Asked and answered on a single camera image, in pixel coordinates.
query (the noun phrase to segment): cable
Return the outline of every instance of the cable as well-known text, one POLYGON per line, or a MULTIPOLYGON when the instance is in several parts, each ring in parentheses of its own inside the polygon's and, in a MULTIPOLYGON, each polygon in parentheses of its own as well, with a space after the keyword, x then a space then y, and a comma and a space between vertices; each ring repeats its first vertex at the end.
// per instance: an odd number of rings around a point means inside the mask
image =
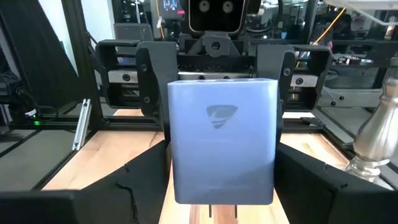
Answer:
POLYGON ((36 103, 34 97, 33 97, 30 93, 28 93, 27 91, 25 91, 25 90, 23 90, 23 89, 19 90, 19 91, 18 91, 18 94, 19 94, 19 95, 22 95, 22 94, 23 94, 23 95, 27 96, 28 98, 30 98, 30 99, 32 100, 33 106, 34 106, 34 108, 37 110, 37 114, 38 114, 39 116, 41 115, 41 114, 40 114, 40 110, 41 110, 41 109, 50 109, 50 110, 52 110, 52 111, 55 113, 55 116, 54 116, 53 118, 50 118, 50 119, 40 119, 40 118, 38 118, 38 117, 36 116, 35 119, 36 119, 37 121, 48 122, 48 121, 53 121, 53 120, 55 120, 55 119, 58 118, 59 112, 58 112, 58 110, 56 110, 54 107, 52 107, 52 106, 39 106, 39 105, 36 103))
MULTIPOLYGON (((159 21, 159 18, 160 18, 160 14, 159 14, 159 3, 157 3, 157 1, 158 1, 158 0, 155 0, 155 3, 156 3, 156 14, 157 14, 157 19, 158 19, 158 21, 159 21)), ((162 39, 164 39, 162 21, 160 22, 160 27, 159 27, 159 29, 160 29, 160 34, 161 34, 161 36, 162 36, 162 39)))
POLYGON ((266 28, 261 29, 261 30, 254 30, 252 28, 246 28, 246 31, 250 34, 262 34, 262 33, 266 33, 269 32, 272 29, 272 25, 266 26, 266 28))
POLYGON ((336 101, 335 97, 329 92, 328 87, 324 87, 324 88, 322 88, 322 90, 325 91, 331 97, 332 102, 336 101))
POLYGON ((94 39, 94 37, 92 36, 92 34, 90 32, 88 32, 86 30, 86 34, 95 45, 98 45, 98 42, 94 39))
POLYGON ((140 15, 139 15, 139 6, 138 6, 138 2, 137 2, 137 0, 136 0, 136 16, 137 16, 137 23, 141 23, 141 17, 140 17, 140 15))
MULTIPOLYGON (((7 60, 5 60, 5 61, 2 63, 2 65, 0 66, 0 72, 2 71, 2 69, 3 69, 3 67, 5 66, 6 63, 7 63, 7 60)), ((0 73, 0 77, 1 77, 1 79, 3 80, 4 84, 6 84, 6 88, 7 88, 7 93, 8 93, 8 95, 11 95, 10 87, 9 87, 9 85, 8 85, 8 83, 7 83, 7 81, 6 81, 6 79, 3 77, 3 74, 2 74, 2 73, 0 73)), ((4 119, 5 119, 6 125, 8 125, 8 124, 10 123, 10 119, 8 118, 8 115, 7 115, 7 112, 6 112, 6 107, 5 107, 4 105, 1 105, 1 110, 2 110, 3 115, 4 115, 4 119)))
MULTIPOLYGON (((2 71, 2 69, 4 68, 4 66, 7 64, 7 60, 5 60, 2 64, 1 64, 1 66, 0 66, 0 72, 2 71)), ((4 82, 4 84, 6 84, 6 88, 7 88, 7 93, 8 93, 8 95, 11 95, 11 90, 10 90, 10 86, 8 85, 8 82, 6 81, 6 79, 3 77, 3 75, 9 75, 8 73, 9 72, 11 72, 12 73, 12 71, 7 71, 7 72, 5 72, 4 74, 3 73, 0 73, 0 77, 1 77, 1 79, 3 80, 3 82, 4 82)))
MULTIPOLYGON (((314 43, 312 43, 311 45, 317 45, 319 41, 322 40, 322 38, 325 37, 325 35, 329 32, 329 30, 333 27, 333 25, 335 25, 335 23, 337 22, 337 20, 343 15, 343 13, 345 12, 346 8, 343 8, 343 10, 341 10, 341 12, 335 17, 335 19, 329 24, 329 26, 325 29, 325 31, 323 31, 323 33, 321 34, 321 36, 319 36, 316 41, 314 41, 314 43)), ((297 62, 296 64, 296 68, 298 68, 300 65, 300 62, 297 62)))

